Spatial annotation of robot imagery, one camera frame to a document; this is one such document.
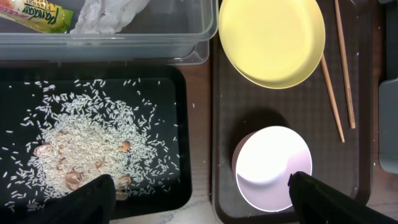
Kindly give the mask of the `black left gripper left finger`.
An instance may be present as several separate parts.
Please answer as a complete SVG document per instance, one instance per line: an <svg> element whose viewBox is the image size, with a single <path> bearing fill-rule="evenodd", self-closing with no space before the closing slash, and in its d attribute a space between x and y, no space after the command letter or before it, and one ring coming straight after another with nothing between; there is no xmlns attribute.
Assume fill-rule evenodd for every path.
<svg viewBox="0 0 398 224"><path fill-rule="evenodd" d="M116 189L105 174L57 200L43 211L22 220L22 224L105 224L116 204Z"/></svg>

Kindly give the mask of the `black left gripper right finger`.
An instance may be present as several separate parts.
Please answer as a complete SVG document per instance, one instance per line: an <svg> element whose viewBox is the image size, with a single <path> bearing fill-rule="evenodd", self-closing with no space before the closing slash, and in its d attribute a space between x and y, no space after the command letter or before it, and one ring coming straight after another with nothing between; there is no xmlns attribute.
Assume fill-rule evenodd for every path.
<svg viewBox="0 0 398 224"><path fill-rule="evenodd" d="M397 224L349 196L304 172L289 177L289 195L295 214L305 224Z"/></svg>

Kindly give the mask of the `white pink bowl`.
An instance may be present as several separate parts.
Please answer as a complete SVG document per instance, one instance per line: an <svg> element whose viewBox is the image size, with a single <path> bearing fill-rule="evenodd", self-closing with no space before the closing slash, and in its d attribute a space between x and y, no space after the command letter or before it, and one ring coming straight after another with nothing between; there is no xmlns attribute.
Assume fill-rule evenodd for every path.
<svg viewBox="0 0 398 224"><path fill-rule="evenodd" d="M292 174L312 175L312 155L305 140L284 126L269 126L242 138L231 168L243 199L263 212L292 206L288 181Z"/></svg>

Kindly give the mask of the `white tissue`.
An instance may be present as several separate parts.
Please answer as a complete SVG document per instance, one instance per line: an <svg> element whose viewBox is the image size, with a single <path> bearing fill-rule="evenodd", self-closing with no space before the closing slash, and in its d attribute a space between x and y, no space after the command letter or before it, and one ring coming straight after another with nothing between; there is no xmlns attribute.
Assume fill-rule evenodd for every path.
<svg viewBox="0 0 398 224"><path fill-rule="evenodd" d="M126 27L150 0L86 0L71 34L115 34Z"/></svg>

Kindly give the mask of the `green yellow snack wrapper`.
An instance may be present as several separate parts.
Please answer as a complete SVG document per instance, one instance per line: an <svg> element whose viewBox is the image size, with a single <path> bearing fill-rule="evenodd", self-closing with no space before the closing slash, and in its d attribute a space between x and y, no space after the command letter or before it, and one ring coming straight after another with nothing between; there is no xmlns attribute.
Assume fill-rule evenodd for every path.
<svg viewBox="0 0 398 224"><path fill-rule="evenodd" d="M1 0L1 17L43 33L66 33L74 12L46 0Z"/></svg>

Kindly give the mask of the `black food waste tray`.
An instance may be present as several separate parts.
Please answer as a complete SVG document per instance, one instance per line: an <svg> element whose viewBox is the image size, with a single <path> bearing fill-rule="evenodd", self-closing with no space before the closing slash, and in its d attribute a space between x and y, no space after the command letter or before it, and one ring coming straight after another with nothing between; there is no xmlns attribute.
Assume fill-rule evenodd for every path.
<svg viewBox="0 0 398 224"><path fill-rule="evenodd" d="M168 65L1 69L1 222L43 212L100 175L112 218L192 194L186 83Z"/></svg>

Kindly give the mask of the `grey dishwasher rack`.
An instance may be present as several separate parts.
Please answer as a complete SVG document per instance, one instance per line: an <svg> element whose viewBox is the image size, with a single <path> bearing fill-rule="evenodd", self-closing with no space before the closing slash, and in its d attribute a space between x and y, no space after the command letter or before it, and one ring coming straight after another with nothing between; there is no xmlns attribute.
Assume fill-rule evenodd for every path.
<svg viewBox="0 0 398 224"><path fill-rule="evenodd" d="M397 0L379 0L385 12L386 80L379 85L379 163L397 173Z"/></svg>

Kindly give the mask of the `clear plastic waste bin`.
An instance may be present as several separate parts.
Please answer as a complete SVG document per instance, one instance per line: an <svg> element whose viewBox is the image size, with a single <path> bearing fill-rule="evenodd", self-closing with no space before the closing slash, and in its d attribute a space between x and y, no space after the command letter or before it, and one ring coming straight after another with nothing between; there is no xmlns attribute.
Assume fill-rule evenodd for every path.
<svg viewBox="0 0 398 224"><path fill-rule="evenodd" d="M210 54L217 0L154 0L115 34L46 34L1 18L1 60L195 65Z"/></svg>

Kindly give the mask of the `pile of rice and peanuts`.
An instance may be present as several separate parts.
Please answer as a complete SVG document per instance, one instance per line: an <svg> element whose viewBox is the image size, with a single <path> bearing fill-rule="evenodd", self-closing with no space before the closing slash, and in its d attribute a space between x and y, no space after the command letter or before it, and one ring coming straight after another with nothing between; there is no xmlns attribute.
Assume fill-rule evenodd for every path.
<svg viewBox="0 0 398 224"><path fill-rule="evenodd" d="M1 83L1 210L35 212L108 174L127 198L181 183L164 78Z"/></svg>

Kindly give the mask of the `dark brown serving tray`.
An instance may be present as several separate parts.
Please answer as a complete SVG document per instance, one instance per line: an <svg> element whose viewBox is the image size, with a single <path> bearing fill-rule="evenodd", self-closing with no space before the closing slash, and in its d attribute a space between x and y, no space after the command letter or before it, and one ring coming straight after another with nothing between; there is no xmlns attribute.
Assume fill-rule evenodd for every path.
<svg viewBox="0 0 398 224"><path fill-rule="evenodd" d="M231 161L246 135L273 125L293 129L307 143L312 174L365 204L372 186L372 38L369 1L339 1L356 128L349 126L334 1L320 1L325 20L325 59L345 142L336 127L320 68L301 84L284 90L257 86L229 62L213 39L212 204L222 223L290 223L291 208L267 213L250 206L239 193Z"/></svg>

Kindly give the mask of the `wooden chopstick left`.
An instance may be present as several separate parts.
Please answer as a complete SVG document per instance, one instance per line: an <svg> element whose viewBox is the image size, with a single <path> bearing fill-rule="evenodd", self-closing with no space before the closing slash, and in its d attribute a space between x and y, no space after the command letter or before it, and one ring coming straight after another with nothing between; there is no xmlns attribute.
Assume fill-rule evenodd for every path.
<svg viewBox="0 0 398 224"><path fill-rule="evenodd" d="M345 142L345 137L344 137L344 134L343 134L343 128L341 126L341 121L340 121L340 116L339 116L339 112L338 112L338 107L337 107L336 100L335 100L335 94L334 94L333 87L332 87L332 84L331 84L330 74L329 74L329 71L328 71L328 67L327 67L327 63L326 63L324 55L322 55L320 63L321 63L322 71L323 71L323 76L324 76L324 79L325 79L326 89L327 89L328 96L329 96L329 99L330 99L331 108L332 108L332 111L333 111L333 115L335 117L336 127L338 129L338 133L340 135L341 142Z"/></svg>

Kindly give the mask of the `wooden chopstick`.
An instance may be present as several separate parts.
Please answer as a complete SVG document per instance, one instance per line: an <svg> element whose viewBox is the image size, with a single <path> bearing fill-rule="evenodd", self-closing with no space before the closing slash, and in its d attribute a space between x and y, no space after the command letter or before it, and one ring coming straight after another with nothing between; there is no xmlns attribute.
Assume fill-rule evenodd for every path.
<svg viewBox="0 0 398 224"><path fill-rule="evenodd" d="M345 84L345 95L346 95L346 104L348 110L349 126L351 129L355 129L356 122L354 116L354 106L353 106L353 99L351 93L351 84L349 79L348 61L346 56L345 38L344 38L344 32L341 20L339 1L334 0L334 4L335 4L335 16L336 16L336 28L338 32L338 41L340 46L341 66L343 69L343 81Z"/></svg>
<svg viewBox="0 0 398 224"><path fill-rule="evenodd" d="M330 74L329 74L329 71L328 71L328 67L327 67L327 63L326 63L324 55L322 55L320 63L321 63L322 71L323 71L323 76L324 76L324 79L325 79L326 89L327 89L328 96L329 96L329 99L330 99L331 108L332 108L332 111L333 111L333 115L335 117L336 127L338 129L338 133L340 135L341 142L345 142L345 137L344 137L344 134L343 134L343 128L341 126L341 121L340 121L340 116L339 116L339 112L338 112L338 107L337 107L336 100L335 100L335 94L334 94L333 87L332 87L332 84L331 84Z"/></svg>

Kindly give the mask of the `yellow plate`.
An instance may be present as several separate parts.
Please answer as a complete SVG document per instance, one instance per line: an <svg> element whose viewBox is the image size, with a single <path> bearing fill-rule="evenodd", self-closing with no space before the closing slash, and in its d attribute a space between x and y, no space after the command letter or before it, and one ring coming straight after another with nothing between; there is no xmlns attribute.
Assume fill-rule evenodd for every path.
<svg viewBox="0 0 398 224"><path fill-rule="evenodd" d="M316 0L224 0L220 41L233 67L250 82L286 89L305 81L325 48Z"/></svg>

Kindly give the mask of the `wooden chopstick right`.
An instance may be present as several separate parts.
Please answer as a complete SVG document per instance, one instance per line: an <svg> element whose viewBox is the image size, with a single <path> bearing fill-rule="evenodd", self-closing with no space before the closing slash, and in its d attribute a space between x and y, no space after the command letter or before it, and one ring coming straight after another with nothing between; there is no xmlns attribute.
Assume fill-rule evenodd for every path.
<svg viewBox="0 0 398 224"><path fill-rule="evenodd" d="M345 95L346 95L346 104L348 110L349 126L351 129L355 129L356 122L354 116L354 106L353 106L353 99L351 93L351 84L349 79L348 61L346 56L345 38L344 38L344 32L341 20L339 1L334 0L334 4L335 4L335 16L336 16L336 28L338 32L338 41L340 46L341 66L343 69L343 81L345 84Z"/></svg>

